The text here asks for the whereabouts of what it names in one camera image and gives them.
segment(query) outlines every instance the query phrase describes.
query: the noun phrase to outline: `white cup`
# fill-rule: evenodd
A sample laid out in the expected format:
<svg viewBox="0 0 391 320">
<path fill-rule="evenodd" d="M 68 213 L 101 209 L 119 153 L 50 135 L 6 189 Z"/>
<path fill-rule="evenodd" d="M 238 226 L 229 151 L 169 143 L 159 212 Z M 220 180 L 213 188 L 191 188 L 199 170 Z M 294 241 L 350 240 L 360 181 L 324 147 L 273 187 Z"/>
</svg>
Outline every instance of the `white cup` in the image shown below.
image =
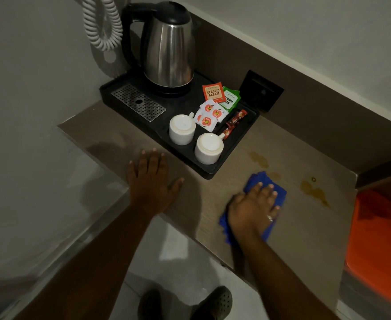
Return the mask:
<svg viewBox="0 0 391 320">
<path fill-rule="evenodd" d="M 194 113 L 189 116 L 178 114 L 171 118 L 169 123 L 169 136 L 176 145 L 187 145 L 191 142 L 195 132 Z"/>
<path fill-rule="evenodd" d="M 206 133 L 202 134 L 197 139 L 197 145 L 195 146 L 194 154 L 199 162 L 211 165 L 214 164 L 224 150 L 224 134 L 220 136 Z"/>
</svg>

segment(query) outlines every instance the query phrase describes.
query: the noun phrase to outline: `black plastic tray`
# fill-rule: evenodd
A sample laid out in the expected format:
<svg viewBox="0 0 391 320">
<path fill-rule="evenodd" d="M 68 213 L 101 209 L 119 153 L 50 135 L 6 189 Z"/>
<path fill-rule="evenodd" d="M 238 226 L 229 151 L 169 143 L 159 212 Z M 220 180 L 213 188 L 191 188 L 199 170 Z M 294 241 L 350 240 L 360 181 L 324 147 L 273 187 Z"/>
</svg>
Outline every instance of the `black plastic tray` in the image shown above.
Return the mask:
<svg viewBox="0 0 391 320">
<path fill-rule="evenodd" d="M 140 92 L 165 107 L 166 111 L 159 117 L 155 118 L 152 122 L 148 122 L 145 118 L 134 112 L 131 108 L 111 94 L 127 83 L 131 83 Z M 195 114 L 199 106 L 205 101 L 202 86 L 212 84 L 213 82 L 196 72 L 191 83 L 191 90 L 187 94 L 176 98 L 166 98 L 149 90 L 144 78 L 135 73 L 134 70 L 130 70 L 128 73 L 116 78 L 115 80 L 102 85 L 100 87 L 100 91 L 102 100 L 108 107 L 118 112 L 145 134 L 154 139 L 157 143 L 169 150 L 173 155 L 177 156 L 181 161 L 195 170 L 202 177 L 209 180 L 213 178 L 214 174 L 216 174 L 224 161 L 234 150 L 235 146 L 237 146 L 246 132 L 250 129 L 251 125 L 256 121 L 259 116 L 259 112 L 248 106 L 243 100 L 240 100 L 237 107 L 234 108 L 234 110 L 228 114 L 221 123 L 216 125 L 213 133 L 220 134 L 226 128 L 226 121 L 232 118 L 241 109 L 245 109 L 247 111 L 246 117 L 241 119 L 240 124 L 232 131 L 228 138 L 224 140 L 224 150 L 222 151 L 219 160 L 215 164 L 204 165 L 195 158 L 194 149 L 198 137 L 207 132 L 205 129 L 196 125 L 193 140 L 185 146 L 174 144 L 168 135 L 170 119 L 177 114 L 189 114 L 191 112 L 194 112 Z"/>
</svg>

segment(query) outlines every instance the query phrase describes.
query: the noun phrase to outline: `blue cloth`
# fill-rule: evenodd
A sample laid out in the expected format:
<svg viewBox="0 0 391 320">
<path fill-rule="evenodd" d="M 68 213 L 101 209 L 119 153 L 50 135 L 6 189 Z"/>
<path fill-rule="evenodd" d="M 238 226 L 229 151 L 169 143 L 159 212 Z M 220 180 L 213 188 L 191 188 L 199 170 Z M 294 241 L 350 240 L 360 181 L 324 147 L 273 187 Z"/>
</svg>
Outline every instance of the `blue cloth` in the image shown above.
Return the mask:
<svg viewBox="0 0 391 320">
<path fill-rule="evenodd" d="M 284 200 L 286 198 L 286 193 L 287 191 L 282 188 L 280 185 L 277 185 L 274 183 L 271 178 L 267 176 L 266 172 L 259 172 L 257 174 L 252 174 L 252 176 L 249 177 L 249 180 L 247 181 L 247 184 L 244 188 L 244 193 L 248 193 L 257 183 L 262 182 L 263 186 L 262 188 L 268 186 L 269 184 L 274 185 L 274 191 L 277 191 L 277 197 L 274 202 L 275 206 L 282 206 L 284 203 Z M 221 218 L 219 219 L 219 224 L 224 228 L 224 234 L 227 236 L 225 241 L 229 243 L 231 246 L 236 246 L 238 247 L 239 244 L 235 240 L 235 237 L 233 235 L 233 232 L 231 231 L 230 225 L 228 224 L 228 210 L 226 210 L 222 215 Z M 262 239 L 266 241 L 274 227 L 275 220 L 271 225 L 265 229 L 264 233 L 262 233 Z"/>
</svg>

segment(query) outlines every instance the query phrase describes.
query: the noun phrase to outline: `stainless steel kettle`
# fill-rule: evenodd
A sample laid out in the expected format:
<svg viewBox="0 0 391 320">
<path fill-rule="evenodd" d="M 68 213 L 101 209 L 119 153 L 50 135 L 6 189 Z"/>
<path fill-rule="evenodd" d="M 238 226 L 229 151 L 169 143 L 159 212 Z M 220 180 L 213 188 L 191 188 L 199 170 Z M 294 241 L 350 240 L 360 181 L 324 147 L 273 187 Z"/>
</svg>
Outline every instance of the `stainless steel kettle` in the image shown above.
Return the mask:
<svg viewBox="0 0 391 320">
<path fill-rule="evenodd" d="M 154 84 L 169 89 L 182 88 L 194 76 L 195 42 L 191 15 L 181 4 L 171 1 L 131 3 L 122 12 L 124 58 L 142 69 Z M 130 25 L 144 22 L 140 64 L 130 46 Z"/>
</svg>

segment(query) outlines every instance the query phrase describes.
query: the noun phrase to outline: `countertop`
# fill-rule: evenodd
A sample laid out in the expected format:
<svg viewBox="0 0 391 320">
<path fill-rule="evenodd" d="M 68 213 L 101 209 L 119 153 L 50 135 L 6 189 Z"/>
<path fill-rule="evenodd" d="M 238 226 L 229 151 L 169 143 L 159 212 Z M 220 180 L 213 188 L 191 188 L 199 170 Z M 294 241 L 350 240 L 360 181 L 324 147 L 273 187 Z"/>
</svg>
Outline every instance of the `countertop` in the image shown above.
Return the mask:
<svg viewBox="0 0 391 320">
<path fill-rule="evenodd" d="M 141 150 L 166 151 L 98 102 L 59 125 L 93 159 L 125 180 Z M 251 282 L 242 256 L 218 224 L 252 173 L 265 170 L 287 190 L 268 244 L 328 307 L 335 309 L 356 195 L 356 175 L 264 117 L 259 117 L 211 180 L 169 154 L 170 179 L 183 176 L 166 218 L 224 266 Z"/>
</svg>

